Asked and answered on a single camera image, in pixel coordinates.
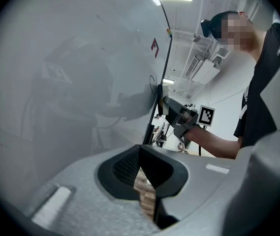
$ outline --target red logo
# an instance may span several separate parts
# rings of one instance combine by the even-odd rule
[[[153,40],[153,44],[152,44],[152,46],[151,46],[151,50],[153,50],[153,48],[157,48],[157,50],[156,50],[156,53],[155,53],[155,58],[157,57],[157,54],[158,54],[158,51],[159,51],[159,48],[158,48],[158,44],[157,44],[157,42],[156,42],[156,39],[154,38],[154,40]]]

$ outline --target neck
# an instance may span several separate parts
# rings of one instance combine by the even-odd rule
[[[256,62],[258,62],[261,56],[266,34],[266,31],[253,30],[252,44],[247,52],[254,58]]]

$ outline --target forearm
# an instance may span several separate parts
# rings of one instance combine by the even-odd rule
[[[224,140],[199,127],[190,130],[187,137],[216,157],[235,159],[240,148],[239,142]]]

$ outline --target wooden floor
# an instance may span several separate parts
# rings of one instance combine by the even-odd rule
[[[146,183],[146,176],[140,168],[134,182],[134,189],[140,193],[141,207],[145,214],[153,220],[156,193],[154,188]]]

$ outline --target ear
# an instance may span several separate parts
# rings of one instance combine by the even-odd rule
[[[243,12],[243,11],[238,12],[238,15],[241,16],[241,17],[244,17],[244,18],[248,19],[247,14],[246,14],[245,12]]]

